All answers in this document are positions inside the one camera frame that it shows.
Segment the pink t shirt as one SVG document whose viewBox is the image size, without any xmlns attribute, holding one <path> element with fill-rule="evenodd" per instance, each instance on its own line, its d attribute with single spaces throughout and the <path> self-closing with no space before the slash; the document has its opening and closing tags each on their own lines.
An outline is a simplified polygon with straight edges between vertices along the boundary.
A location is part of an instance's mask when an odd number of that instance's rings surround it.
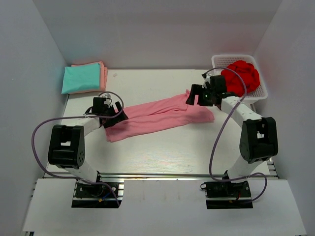
<svg viewBox="0 0 315 236">
<path fill-rule="evenodd" d="M 187 89 L 171 98 L 124 108 L 128 119 L 106 128 L 106 140 L 113 143 L 190 123 L 215 121 L 214 114 L 206 107 L 186 104 L 188 96 Z"/>
</svg>

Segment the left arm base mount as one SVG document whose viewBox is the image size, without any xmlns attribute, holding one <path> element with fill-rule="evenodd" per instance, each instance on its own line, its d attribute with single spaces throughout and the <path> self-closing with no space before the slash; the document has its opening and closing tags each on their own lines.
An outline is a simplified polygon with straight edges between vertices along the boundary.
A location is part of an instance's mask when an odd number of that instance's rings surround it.
<svg viewBox="0 0 315 236">
<path fill-rule="evenodd" d="M 111 190 L 104 185 L 88 185 L 77 182 L 74 188 L 72 208 L 119 208 L 115 193 L 119 204 L 122 202 L 123 192 L 118 182 L 107 183 Z"/>
</svg>

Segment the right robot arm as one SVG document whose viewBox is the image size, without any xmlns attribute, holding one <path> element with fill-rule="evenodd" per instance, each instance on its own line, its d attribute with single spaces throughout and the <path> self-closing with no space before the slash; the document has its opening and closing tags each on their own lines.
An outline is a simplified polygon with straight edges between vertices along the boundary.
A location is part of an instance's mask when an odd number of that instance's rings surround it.
<svg viewBox="0 0 315 236">
<path fill-rule="evenodd" d="M 211 76 L 203 85 L 193 84 L 186 104 L 217 106 L 241 127 L 240 156 L 224 174 L 222 189 L 228 196 L 240 190 L 239 182 L 255 176 L 257 166 L 278 154 L 276 121 L 262 117 L 243 103 L 244 98 L 228 92 L 224 76 Z"/>
</svg>

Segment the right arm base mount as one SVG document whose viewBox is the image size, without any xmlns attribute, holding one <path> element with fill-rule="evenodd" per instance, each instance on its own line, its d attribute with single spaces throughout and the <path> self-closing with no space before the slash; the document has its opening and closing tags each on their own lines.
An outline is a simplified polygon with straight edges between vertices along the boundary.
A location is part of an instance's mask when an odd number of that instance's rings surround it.
<svg viewBox="0 0 315 236">
<path fill-rule="evenodd" d="M 252 195 L 247 181 L 240 183 L 210 181 L 200 185 L 205 191 L 207 209 L 250 209 Z"/>
</svg>

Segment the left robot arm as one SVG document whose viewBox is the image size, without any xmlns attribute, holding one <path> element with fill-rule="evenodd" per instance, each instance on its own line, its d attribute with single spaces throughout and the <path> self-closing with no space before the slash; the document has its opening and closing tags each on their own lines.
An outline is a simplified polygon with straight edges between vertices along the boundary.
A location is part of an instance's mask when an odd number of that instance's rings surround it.
<svg viewBox="0 0 315 236">
<path fill-rule="evenodd" d="M 99 172 L 86 160 L 85 137 L 100 128 L 109 128 L 128 120 L 124 104 L 117 101 L 112 104 L 109 96 L 94 97 L 93 105 L 81 118 L 70 125 L 54 125 L 52 128 L 48 162 L 65 169 L 80 182 L 88 182 L 87 190 L 93 196 L 103 193 L 104 184 L 98 180 Z"/>
</svg>

